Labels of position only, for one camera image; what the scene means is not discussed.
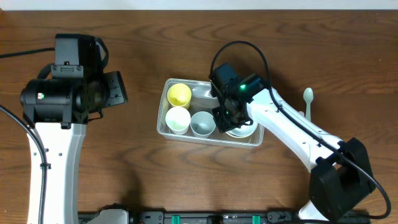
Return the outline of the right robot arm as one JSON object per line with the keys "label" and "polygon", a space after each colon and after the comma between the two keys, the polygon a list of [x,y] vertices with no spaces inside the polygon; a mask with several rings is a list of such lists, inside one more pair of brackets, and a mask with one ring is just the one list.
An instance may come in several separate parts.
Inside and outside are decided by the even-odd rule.
{"label": "right robot arm", "polygon": [[342,139],[320,129],[293,109],[267,81],[252,74],[209,76],[213,109],[221,132],[254,122],[279,138],[310,173],[309,203],[299,217],[338,222],[376,189],[368,152],[356,138]]}

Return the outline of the white cup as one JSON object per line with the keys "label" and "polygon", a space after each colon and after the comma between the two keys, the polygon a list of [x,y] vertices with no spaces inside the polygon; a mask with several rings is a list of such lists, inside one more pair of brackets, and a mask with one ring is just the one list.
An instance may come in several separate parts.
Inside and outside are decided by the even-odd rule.
{"label": "white cup", "polygon": [[183,135],[190,126],[191,115],[189,111],[182,107],[173,107],[168,110],[165,122],[171,131],[178,135]]}

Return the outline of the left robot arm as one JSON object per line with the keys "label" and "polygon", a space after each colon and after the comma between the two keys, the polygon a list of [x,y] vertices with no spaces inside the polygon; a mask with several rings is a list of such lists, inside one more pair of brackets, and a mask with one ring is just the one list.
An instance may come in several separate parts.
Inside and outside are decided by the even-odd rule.
{"label": "left robot arm", "polygon": [[128,101],[120,72],[39,75],[21,93],[30,145],[28,223],[78,223],[78,169],[92,113]]}

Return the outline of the grey cup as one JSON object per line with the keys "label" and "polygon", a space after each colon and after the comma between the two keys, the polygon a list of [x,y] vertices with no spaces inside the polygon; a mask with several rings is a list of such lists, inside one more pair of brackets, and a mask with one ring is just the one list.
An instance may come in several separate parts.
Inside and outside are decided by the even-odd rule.
{"label": "grey cup", "polygon": [[211,113],[199,111],[192,116],[190,127],[195,137],[208,138],[215,130],[216,124]]}

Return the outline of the white bowl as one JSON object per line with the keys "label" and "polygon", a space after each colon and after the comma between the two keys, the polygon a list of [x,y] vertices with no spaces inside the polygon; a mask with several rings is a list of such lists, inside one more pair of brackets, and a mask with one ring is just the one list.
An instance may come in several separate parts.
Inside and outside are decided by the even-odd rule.
{"label": "white bowl", "polygon": [[242,125],[240,128],[235,128],[230,131],[227,131],[226,133],[234,138],[246,138],[253,134],[255,130],[257,129],[258,123],[253,121],[253,122],[246,122],[244,125]]}

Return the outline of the mint green spoon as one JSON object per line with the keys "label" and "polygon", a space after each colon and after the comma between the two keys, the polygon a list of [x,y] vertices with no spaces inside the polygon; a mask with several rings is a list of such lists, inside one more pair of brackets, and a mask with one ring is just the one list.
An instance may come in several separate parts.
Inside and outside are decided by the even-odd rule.
{"label": "mint green spoon", "polygon": [[311,104],[312,101],[314,99],[314,94],[313,94],[313,90],[308,87],[305,89],[304,93],[303,93],[303,99],[306,102],[306,112],[305,112],[305,117],[311,121],[312,120],[312,114],[311,114]]}

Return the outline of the yellow cup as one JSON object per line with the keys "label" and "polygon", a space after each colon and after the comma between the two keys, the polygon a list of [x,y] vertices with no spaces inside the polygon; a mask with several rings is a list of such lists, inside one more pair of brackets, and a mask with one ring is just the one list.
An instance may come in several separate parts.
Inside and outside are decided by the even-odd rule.
{"label": "yellow cup", "polygon": [[183,83],[172,85],[167,92],[167,99],[173,107],[189,109],[192,99],[190,87]]}

